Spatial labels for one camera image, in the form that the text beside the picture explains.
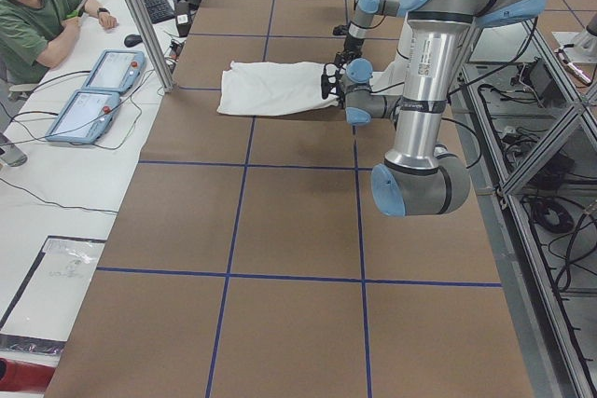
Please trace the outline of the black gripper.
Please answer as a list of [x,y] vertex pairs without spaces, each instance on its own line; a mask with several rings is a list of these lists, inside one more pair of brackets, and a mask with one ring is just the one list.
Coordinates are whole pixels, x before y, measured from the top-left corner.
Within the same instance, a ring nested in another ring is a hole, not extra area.
[[362,56],[363,39],[350,34],[345,36],[342,58],[357,59]]
[[333,93],[338,97],[339,107],[344,107],[346,104],[346,97],[344,87],[340,80],[337,80],[334,84]]

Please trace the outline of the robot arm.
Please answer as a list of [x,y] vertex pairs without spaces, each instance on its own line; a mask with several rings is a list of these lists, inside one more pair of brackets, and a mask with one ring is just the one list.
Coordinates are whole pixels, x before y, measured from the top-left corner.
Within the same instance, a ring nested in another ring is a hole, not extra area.
[[[457,71],[458,46],[471,30],[537,17],[547,0],[357,0],[354,17],[336,63],[347,121],[374,118],[395,122],[396,137],[371,174],[378,209],[390,216],[451,213],[467,199],[465,164],[437,137]],[[401,16],[411,30],[410,51],[399,95],[377,95],[370,86],[371,63],[361,55],[375,16]]]
[[400,0],[354,0],[351,20],[345,26],[343,49],[336,61],[343,65],[362,56],[369,30],[379,26],[386,17],[397,17]]

